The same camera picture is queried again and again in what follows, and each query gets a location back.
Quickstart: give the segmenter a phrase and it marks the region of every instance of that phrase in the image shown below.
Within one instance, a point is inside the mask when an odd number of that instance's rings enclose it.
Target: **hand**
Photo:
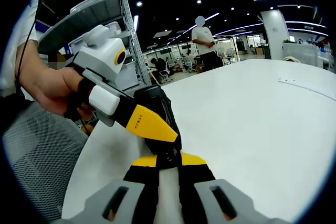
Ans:
[[[70,97],[78,91],[78,84],[82,79],[83,77],[72,68],[46,68],[36,80],[35,99],[44,109],[64,115],[68,110]],[[77,111],[83,120],[88,121],[92,118],[94,109],[83,103]]]
[[[206,45],[208,46],[208,48],[213,47],[213,44],[211,42],[207,42]]]

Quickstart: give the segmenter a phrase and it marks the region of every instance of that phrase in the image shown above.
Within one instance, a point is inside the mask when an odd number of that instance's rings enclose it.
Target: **office chair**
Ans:
[[[234,62],[232,61],[232,59],[235,58],[235,54],[233,53],[233,48],[229,48],[229,49],[227,50],[227,56],[224,57],[224,58],[225,58],[226,60],[228,60],[228,61],[225,62],[225,65],[234,63]]]
[[[195,61],[192,60],[192,57],[190,56],[185,57],[185,65],[188,67],[189,73],[191,73],[192,71],[196,72],[196,69],[193,68],[196,66],[196,63]]]
[[[74,122],[46,111],[37,102],[3,135],[12,172],[48,222],[61,218],[67,186],[87,138]]]
[[[166,69],[159,72],[161,84],[163,84],[165,81],[172,81],[173,79],[169,78],[170,71],[168,69],[168,61],[166,62]]]
[[[168,67],[169,67],[169,68],[172,68],[172,67],[174,67],[174,66],[175,66],[175,62],[174,62],[174,60],[172,60],[172,59],[168,60]]]

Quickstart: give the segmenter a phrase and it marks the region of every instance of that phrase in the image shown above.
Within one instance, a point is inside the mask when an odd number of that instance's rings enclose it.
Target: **wall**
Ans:
[[[282,42],[289,40],[287,25],[281,11],[261,12],[272,60],[282,60]]]

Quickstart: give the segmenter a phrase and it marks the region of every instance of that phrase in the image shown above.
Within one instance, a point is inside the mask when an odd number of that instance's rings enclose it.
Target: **white table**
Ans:
[[[279,78],[335,92],[335,74],[276,60],[247,60],[162,88],[172,101],[183,151],[205,159],[216,178],[250,196],[262,214],[295,221],[328,175],[336,149],[336,101]],[[73,170],[62,217],[80,212],[88,196],[122,178],[146,153],[143,142],[121,126],[99,122]]]

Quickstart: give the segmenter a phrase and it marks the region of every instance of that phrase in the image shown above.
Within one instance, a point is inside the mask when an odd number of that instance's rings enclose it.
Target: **finger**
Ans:
[[[84,126],[82,126],[81,128],[80,128],[85,134],[87,134],[88,136],[92,133],[92,131],[93,131],[93,127],[92,127],[92,125],[91,124],[85,124],[85,127]]]
[[[96,109],[92,107],[89,103],[83,102],[82,107],[88,111],[94,112]]]
[[[92,112],[91,111],[89,111],[87,109],[84,109],[83,107],[77,108],[77,111],[84,121],[91,120],[91,118],[92,118]]]

